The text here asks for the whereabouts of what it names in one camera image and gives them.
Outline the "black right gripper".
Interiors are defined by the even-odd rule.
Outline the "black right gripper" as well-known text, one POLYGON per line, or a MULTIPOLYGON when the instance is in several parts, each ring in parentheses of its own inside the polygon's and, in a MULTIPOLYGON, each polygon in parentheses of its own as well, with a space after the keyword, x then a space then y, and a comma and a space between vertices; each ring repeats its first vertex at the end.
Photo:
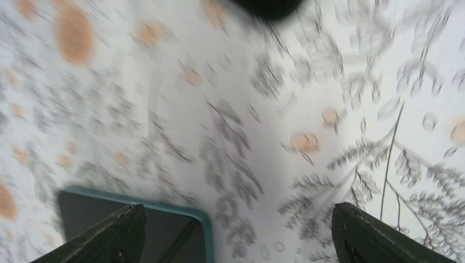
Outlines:
POLYGON ((234 0, 247 13, 262 20, 282 20, 294 13, 303 0, 234 0))

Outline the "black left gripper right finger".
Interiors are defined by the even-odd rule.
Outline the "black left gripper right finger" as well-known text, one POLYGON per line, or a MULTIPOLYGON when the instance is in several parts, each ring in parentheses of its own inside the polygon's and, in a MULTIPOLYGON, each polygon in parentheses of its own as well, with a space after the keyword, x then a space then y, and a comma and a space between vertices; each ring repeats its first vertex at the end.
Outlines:
POLYGON ((335 205, 331 232, 341 263, 453 262, 349 202, 335 205))

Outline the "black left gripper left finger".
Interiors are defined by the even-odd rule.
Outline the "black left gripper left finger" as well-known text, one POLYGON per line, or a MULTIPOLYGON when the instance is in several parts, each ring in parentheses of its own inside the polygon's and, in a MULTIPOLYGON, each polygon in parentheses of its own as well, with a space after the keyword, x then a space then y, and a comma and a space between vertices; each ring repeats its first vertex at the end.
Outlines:
POLYGON ((144 206, 126 205, 34 262, 140 262, 145 226, 144 206))

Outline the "green phone with black screen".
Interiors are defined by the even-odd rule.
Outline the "green phone with black screen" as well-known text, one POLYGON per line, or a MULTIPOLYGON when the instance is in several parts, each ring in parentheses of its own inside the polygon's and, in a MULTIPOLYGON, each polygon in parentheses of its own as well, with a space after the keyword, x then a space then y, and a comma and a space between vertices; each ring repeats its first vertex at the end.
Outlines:
POLYGON ((213 228, 198 209, 71 186, 56 195, 65 243, 126 205, 142 204, 146 240, 140 262, 215 262, 213 228))

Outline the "floral patterned table mat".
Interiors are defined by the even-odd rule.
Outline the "floral patterned table mat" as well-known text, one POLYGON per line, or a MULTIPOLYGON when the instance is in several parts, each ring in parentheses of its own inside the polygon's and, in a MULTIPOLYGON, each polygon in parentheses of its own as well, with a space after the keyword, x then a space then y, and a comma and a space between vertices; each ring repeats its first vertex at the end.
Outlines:
POLYGON ((203 210, 217 262, 336 262, 344 201, 464 262, 464 1, 1 1, 1 262, 72 184, 203 210))

